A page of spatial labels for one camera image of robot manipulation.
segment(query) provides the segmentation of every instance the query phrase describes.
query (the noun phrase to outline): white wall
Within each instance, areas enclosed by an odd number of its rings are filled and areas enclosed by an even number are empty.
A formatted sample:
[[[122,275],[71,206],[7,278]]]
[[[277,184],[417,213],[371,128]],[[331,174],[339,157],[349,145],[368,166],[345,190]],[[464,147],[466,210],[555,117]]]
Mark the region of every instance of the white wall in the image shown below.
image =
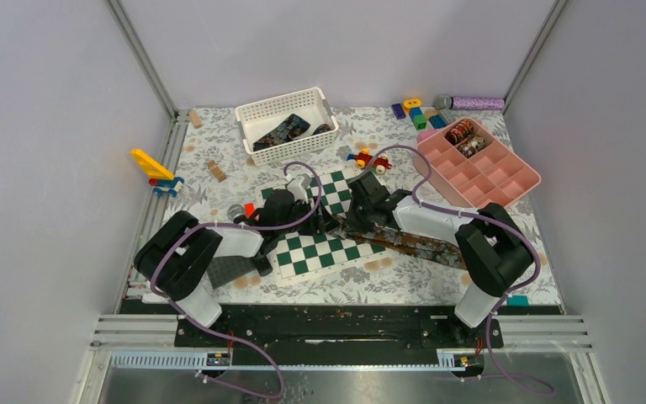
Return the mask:
[[[503,97],[553,0],[125,0],[179,108],[304,88],[332,105]]]
[[[0,403],[65,402],[167,118],[103,1],[0,1]]]
[[[506,118],[613,402],[646,402],[646,2],[571,2]]]

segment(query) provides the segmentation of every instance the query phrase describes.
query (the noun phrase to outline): pink organizer tray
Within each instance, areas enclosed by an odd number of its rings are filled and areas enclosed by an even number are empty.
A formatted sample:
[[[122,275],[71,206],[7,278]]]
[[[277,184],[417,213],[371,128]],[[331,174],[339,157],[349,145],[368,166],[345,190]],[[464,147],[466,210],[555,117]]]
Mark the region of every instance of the pink organizer tray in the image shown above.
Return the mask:
[[[460,153],[444,135],[462,120],[474,124],[474,131],[487,146],[471,158]],[[496,140],[471,118],[456,120],[417,144],[432,165],[430,183],[449,203],[462,207],[483,208],[489,202],[508,206],[541,183],[541,176],[513,151]],[[415,156],[415,168],[422,175],[427,165]]]

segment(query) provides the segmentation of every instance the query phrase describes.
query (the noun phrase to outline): table surface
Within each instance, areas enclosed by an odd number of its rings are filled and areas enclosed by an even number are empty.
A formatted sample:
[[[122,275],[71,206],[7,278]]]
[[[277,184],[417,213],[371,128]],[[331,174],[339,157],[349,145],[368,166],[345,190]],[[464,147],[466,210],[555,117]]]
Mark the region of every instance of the table surface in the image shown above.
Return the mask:
[[[410,120],[397,120],[390,108],[334,108],[333,112],[341,127],[336,144],[296,158],[319,172],[340,167],[349,153],[364,147],[376,152],[394,144],[416,145],[418,131]],[[187,210],[201,221],[228,221],[226,210],[229,206],[254,202],[257,187],[283,181],[283,163],[254,166],[244,151],[233,109],[204,108],[197,109],[197,113],[203,126],[194,129],[189,125],[177,165],[176,175],[185,179],[185,188],[177,198],[169,199],[165,221],[178,210]],[[476,119],[511,146],[501,112],[453,111],[451,115]],[[412,189],[422,176],[412,166],[408,152],[393,150],[388,155],[394,165],[385,174],[388,188]],[[215,160],[226,174],[224,182],[219,183],[209,171],[209,160]],[[292,167],[292,170],[297,173],[299,168]],[[424,200],[447,203],[429,184],[420,188],[419,195]],[[536,282],[516,294],[526,295],[531,305],[561,304],[528,196],[507,210],[538,250],[543,263]],[[526,271],[520,281],[528,278],[531,272],[531,269]],[[461,269],[395,253],[392,258],[289,286],[276,286],[272,276],[260,277],[254,272],[212,293],[219,303],[453,305],[462,298],[470,281],[467,272]],[[130,285],[130,288],[145,287],[144,282]],[[204,287],[212,290],[207,279]],[[142,294],[142,300],[145,303],[164,301],[149,291]]]

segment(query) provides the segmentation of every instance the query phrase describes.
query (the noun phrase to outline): chessboard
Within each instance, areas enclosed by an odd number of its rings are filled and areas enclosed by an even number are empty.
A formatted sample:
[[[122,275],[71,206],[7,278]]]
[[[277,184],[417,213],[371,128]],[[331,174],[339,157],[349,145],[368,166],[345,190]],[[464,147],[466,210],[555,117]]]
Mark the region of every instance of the chessboard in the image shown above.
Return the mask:
[[[359,173],[360,170],[356,168],[345,167],[319,174],[323,188],[320,203],[328,209],[329,213],[345,216],[352,198],[347,180],[356,177]],[[260,187],[257,190],[257,206],[263,206],[264,200],[275,189],[284,188],[285,183],[273,187]],[[318,184],[315,179],[311,181],[307,192],[309,198],[318,195]],[[286,286],[319,278],[345,268],[362,266],[391,254],[388,248],[366,242],[342,240],[330,235],[300,236],[297,232],[293,232],[281,236],[276,249],[268,254],[268,260],[273,267],[276,285]]]

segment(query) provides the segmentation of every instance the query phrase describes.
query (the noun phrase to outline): white basket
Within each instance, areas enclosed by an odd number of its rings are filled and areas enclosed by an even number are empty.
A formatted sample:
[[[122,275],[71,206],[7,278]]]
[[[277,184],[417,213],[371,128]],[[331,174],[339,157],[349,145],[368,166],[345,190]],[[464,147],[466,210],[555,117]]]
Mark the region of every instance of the white basket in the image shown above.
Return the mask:
[[[244,136],[244,148],[254,164],[261,166],[287,158],[333,146],[338,134],[338,123],[328,105],[326,96],[318,87],[297,91],[257,103],[236,107],[236,121]],[[310,128],[299,139],[260,151],[252,151],[254,143],[275,129],[291,114],[310,123]],[[319,125],[328,124],[331,130],[312,136]]]

